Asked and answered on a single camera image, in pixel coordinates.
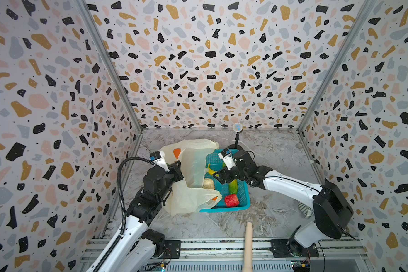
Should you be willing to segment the beige pear toy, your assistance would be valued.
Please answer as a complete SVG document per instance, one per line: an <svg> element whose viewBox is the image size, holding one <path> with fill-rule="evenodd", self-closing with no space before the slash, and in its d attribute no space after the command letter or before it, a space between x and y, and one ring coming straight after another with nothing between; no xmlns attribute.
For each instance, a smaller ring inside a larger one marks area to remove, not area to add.
<svg viewBox="0 0 408 272"><path fill-rule="evenodd" d="M205 178L202 187L203 187L204 189L215 190L215 185L214 185L213 179Z"/></svg>

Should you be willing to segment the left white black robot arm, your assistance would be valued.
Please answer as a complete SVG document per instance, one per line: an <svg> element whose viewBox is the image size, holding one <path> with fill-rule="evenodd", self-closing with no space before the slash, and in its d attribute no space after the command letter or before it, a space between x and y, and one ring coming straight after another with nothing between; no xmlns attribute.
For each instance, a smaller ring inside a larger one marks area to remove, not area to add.
<svg viewBox="0 0 408 272"><path fill-rule="evenodd" d="M142 161L151 165L143 179L144 187L126 207L122 188L122 169L127 162ZM89 272L139 272L153 257L164 251L164 235L149 229L167 199L174 183L183 180L181 162L163 167L149 159L131 157L120 163L117 174L121 225Z"/></svg>

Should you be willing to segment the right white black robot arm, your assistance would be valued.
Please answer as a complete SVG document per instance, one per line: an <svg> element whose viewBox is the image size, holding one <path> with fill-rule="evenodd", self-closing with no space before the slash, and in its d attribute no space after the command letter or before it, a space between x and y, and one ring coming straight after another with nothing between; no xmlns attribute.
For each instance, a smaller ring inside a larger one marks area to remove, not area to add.
<svg viewBox="0 0 408 272"><path fill-rule="evenodd" d="M314 218L299 226L280 252L302 257L316 242L325 238L340 239L354 211L340 189L332 182L324 185L301 181L270 167L258 166L244 150L233 153L224 149L218 154L225 166L214 173L221 184L234 180L245 181L250 187L281 193L304 204L313 211Z"/></svg>

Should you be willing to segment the red strawberry toy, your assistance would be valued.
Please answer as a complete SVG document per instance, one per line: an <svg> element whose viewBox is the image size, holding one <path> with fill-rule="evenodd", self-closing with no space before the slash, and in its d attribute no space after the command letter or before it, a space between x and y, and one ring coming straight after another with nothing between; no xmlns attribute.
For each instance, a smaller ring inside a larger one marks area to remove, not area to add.
<svg viewBox="0 0 408 272"><path fill-rule="evenodd" d="M224 203L226 207L237 207L240 204L240 201L238 199L238 196L236 194L230 194L225 196L224 198Z"/></svg>

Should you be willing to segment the green yellow mango toy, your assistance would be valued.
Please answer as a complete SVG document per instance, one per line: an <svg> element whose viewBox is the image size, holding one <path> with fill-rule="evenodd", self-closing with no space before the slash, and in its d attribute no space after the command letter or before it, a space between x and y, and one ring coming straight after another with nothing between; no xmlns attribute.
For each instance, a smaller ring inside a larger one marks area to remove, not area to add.
<svg viewBox="0 0 408 272"><path fill-rule="evenodd" d="M238 181L235 179L228 185L228 193L229 194L237 194L238 193Z"/></svg>

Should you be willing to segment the cream plastic bag orange print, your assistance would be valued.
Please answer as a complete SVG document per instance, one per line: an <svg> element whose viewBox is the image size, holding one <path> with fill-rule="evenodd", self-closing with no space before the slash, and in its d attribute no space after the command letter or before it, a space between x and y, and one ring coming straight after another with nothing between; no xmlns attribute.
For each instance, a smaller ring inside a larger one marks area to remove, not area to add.
<svg viewBox="0 0 408 272"><path fill-rule="evenodd" d="M219 191L204 187L206 157L218 148L219 144L209 139L186 139L161 148L168 164L180 162L183 175L173 184L164 207L171 216L211 209L222 199Z"/></svg>

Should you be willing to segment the yellow banana toy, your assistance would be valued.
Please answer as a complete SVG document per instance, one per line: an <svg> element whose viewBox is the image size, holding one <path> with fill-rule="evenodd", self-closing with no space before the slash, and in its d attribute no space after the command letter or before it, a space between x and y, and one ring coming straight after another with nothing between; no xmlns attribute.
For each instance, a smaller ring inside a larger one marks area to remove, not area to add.
<svg viewBox="0 0 408 272"><path fill-rule="evenodd" d="M208 173L210 176L213 176L214 174L216 174L216 171L214 171L214 170L211 169L210 164L207 165L207 173Z"/></svg>

